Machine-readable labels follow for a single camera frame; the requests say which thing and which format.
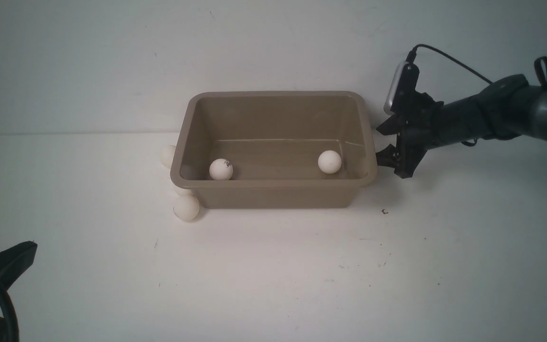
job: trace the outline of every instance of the white ball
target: white ball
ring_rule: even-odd
[[[172,160],[174,158],[174,151],[176,150],[176,146],[174,145],[168,145],[165,146],[161,152],[160,152],[160,162],[165,167],[169,168],[172,167]]]
[[[332,150],[324,151],[318,158],[318,167],[323,173],[332,175],[341,169],[341,156]]]
[[[220,158],[210,165],[210,177],[215,181],[230,180],[234,174],[234,166],[228,160]]]
[[[178,193],[179,196],[193,196],[193,192],[189,189],[179,188],[174,183],[172,183],[172,186],[174,188],[174,192]]]
[[[180,196],[174,200],[174,215],[185,222],[195,219],[199,213],[199,201],[193,196]]]

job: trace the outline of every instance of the cable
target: cable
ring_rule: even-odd
[[[6,289],[0,283],[0,308],[6,321],[6,342],[18,342],[18,319]]]
[[[425,45],[425,44],[417,44],[413,50],[411,50],[411,52],[408,53],[408,56],[406,57],[406,61],[408,61],[409,63],[413,63],[413,61],[415,61],[415,57],[417,56],[417,49],[418,48],[429,48],[430,50],[434,51],[434,52],[438,52],[439,54],[441,54],[442,56],[445,56],[447,57],[449,60],[453,61],[454,63],[460,65],[461,67],[463,67],[465,70],[473,73],[474,75],[478,76],[478,78],[480,78],[481,80],[487,82],[488,84],[492,84],[493,82],[491,82],[491,80],[489,80],[488,78],[486,78],[485,76],[482,76],[480,75],[480,73],[478,73],[477,71],[475,71],[473,68],[465,65],[464,63],[458,61],[456,58],[453,58],[451,57],[449,54],[445,53],[445,52],[442,52],[441,50],[438,50],[437,48],[433,47],[433,46],[429,46],[429,45]]]
[[[7,342],[18,342],[18,319],[14,312],[14,305],[11,303],[9,294],[0,283],[0,308],[6,321]]]

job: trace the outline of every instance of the tan plastic bin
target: tan plastic bin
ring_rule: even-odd
[[[341,154],[333,175],[318,168]],[[208,169],[234,165],[228,181]],[[377,176],[362,97],[347,91],[204,93],[189,102],[170,178],[206,208],[343,208]]]

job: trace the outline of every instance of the tabletop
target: tabletop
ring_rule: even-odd
[[[177,137],[0,136],[0,251],[39,245],[9,290],[22,341],[547,341],[547,142],[434,150],[345,209],[184,223]]]

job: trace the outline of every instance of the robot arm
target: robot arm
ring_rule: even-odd
[[[523,75],[508,76],[451,104],[415,91],[419,68],[414,60],[415,49],[398,65],[390,87],[384,110],[391,117],[377,130],[383,135],[396,134],[396,146],[377,153],[379,165],[393,167],[399,177],[410,178],[425,152],[437,147],[452,143],[473,146],[475,143],[467,141],[509,140],[520,135],[547,141],[547,57],[535,62],[540,86],[529,85]]]

